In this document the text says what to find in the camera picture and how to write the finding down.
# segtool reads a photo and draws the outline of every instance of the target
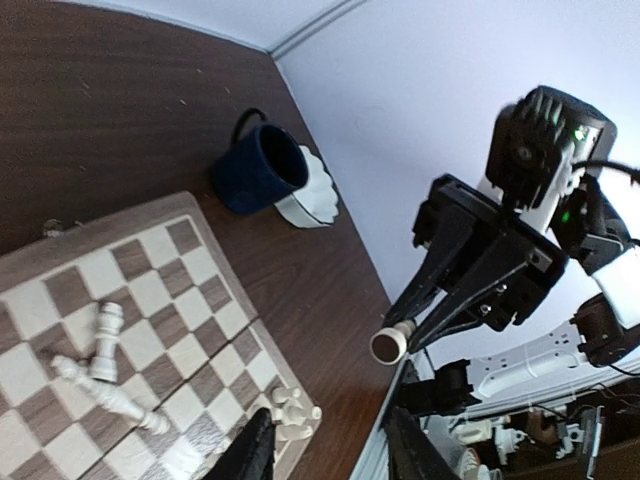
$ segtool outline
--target wood grain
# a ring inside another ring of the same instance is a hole
[[[317,153],[272,60],[148,19],[21,0],[0,3],[0,65],[0,253],[40,238],[50,218],[70,227],[191,191],[324,408],[292,478],[348,478],[391,375],[367,352],[388,300],[348,212],[298,230],[273,209],[237,217],[209,186],[249,106]]]

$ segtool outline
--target green led light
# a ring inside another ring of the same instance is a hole
[[[584,130],[582,130],[582,128],[579,128],[577,130],[575,130],[573,132],[573,136],[576,137],[576,140],[578,140],[579,142],[583,141],[585,138],[587,138],[587,134]]]

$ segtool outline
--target white backdrop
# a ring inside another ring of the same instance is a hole
[[[496,115],[536,85],[594,104],[618,126],[612,158],[640,165],[638,25],[633,0],[372,0],[280,60],[392,299],[424,256],[411,227],[433,179],[477,184]],[[602,184],[640,236],[640,188],[615,173]],[[466,332],[430,352],[438,366],[520,345],[596,292],[572,264],[524,325]]]

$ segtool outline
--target mug handle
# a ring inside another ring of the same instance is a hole
[[[259,108],[252,107],[245,110],[242,115],[240,115],[240,118],[238,118],[236,126],[233,127],[233,133],[231,134],[231,145],[235,145],[236,143],[238,143],[238,140],[240,140],[240,134],[247,124],[247,121],[254,115],[260,117],[260,121],[262,123],[269,121],[269,117],[267,117],[267,114]]]

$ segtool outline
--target white cylinder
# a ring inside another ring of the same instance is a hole
[[[407,340],[416,331],[413,320],[404,320],[378,331],[369,342],[373,358],[382,365],[395,365],[407,353]]]

